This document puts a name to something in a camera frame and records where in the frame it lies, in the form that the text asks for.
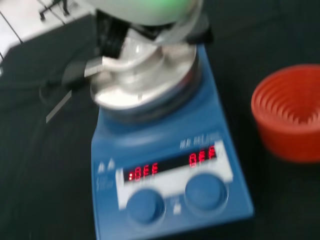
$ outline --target display panel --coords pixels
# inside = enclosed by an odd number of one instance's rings
[[[138,182],[144,178],[154,176],[158,173],[187,165],[189,165],[190,168],[195,168],[197,165],[203,162],[212,161],[216,158],[215,146],[212,145],[199,151],[193,151],[185,155],[172,157],[165,161],[141,165],[132,169],[125,169],[123,171],[124,182]]]

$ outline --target orange silicone bowl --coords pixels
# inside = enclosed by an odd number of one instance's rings
[[[268,76],[255,89],[251,109],[271,152],[296,163],[320,162],[320,65]]]

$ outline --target cable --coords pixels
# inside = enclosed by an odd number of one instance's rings
[[[76,57],[78,57],[80,54],[82,54],[84,51],[86,51],[88,46],[89,46],[89,44],[92,41],[93,41],[92,37],[86,39],[84,44],[82,44],[79,48],[77,48],[75,51],[73,51],[72,54],[70,55],[70,57],[68,57],[62,65],[66,66],[68,63],[72,62],[72,60],[74,60]],[[0,84],[0,92],[1,91],[6,91],[6,90],[8,90],[8,91],[30,91],[30,90],[38,89],[39,99],[42,102],[42,104],[47,106],[47,107],[49,107],[49,106],[50,107],[55,107],[54,103],[50,103],[45,99],[45,97],[43,96],[42,90],[45,87],[52,89],[52,88],[58,87],[58,86],[61,89],[64,89],[63,86],[61,85],[61,78],[59,78],[61,76],[61,74],[60,75],[58,74],[61,70],[62,70],[61,68],[52,70],[48,74],[49,77],[41,78],[41,79],[39,79],[37,81],[33,81],[33,82],[1,83]],[[9,108],[8,106],[0,107],[0,111],[8,110],[8,108]]]

